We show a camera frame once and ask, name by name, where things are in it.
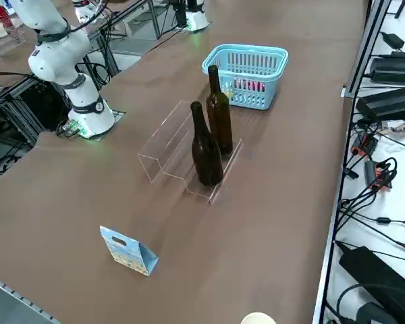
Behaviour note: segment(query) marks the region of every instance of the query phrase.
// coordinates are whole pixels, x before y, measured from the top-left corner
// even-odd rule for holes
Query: wine bottle
[[[221,154],[232,152],[232,129],[230,116],[230,100],[221,92],[219,72],[216,65],[209,66],[210,95],[207,97],[207,114],[209,115],[210,131],[215,137]]]
[[[195,136],[192,142],[192,158],[198,180],[205,186],[214,186],[223,178],[221,152],[205,123],[203,106],[198,101],[190,105],[194,118]]]

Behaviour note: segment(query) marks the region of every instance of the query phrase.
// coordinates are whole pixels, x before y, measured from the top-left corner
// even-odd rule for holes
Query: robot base
[[[83,138],[92,138],[108,132],[115,123],[113,111],[104,100],[104,111],[98,113],[76,113],[74,110],[69,112],[69,121],[66,123],[70,128],[79,129],[78,135]]]
[[[187,27],[184,30],[188,32],[197,32],[206,28],[210,23],[207,21],[205,13],[198,12],[186,12]]]

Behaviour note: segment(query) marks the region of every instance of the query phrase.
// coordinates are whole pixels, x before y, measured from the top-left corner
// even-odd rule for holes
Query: plastic basket
[[[278,47],[222,44],[202,63],[219,68],[222,92],[231,105],[266,110],[276,93],[277,83],[288,62],[288,52]]]

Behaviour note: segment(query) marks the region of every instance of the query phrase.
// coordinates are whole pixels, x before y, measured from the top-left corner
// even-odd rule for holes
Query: paper box
[[[159,257],[139,241],[101,226],[101,235],[118,263],[149,276]]]

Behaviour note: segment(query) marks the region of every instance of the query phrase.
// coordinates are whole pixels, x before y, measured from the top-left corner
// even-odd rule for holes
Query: acrylic shelf
[[[204,197],[212,203],[223,183],[227,181],[228,173],[242,146],[242,138],[235,131],[234,119],[232,130],[234,148],[230,155],[222,158],[224,177],[216,186],[202,185],[194,168],[191,153],[194,124],[189,102],[180,101],[174,107],[138,153],[138,158],[151,182],[159,174],[180,179],[189,193]]]

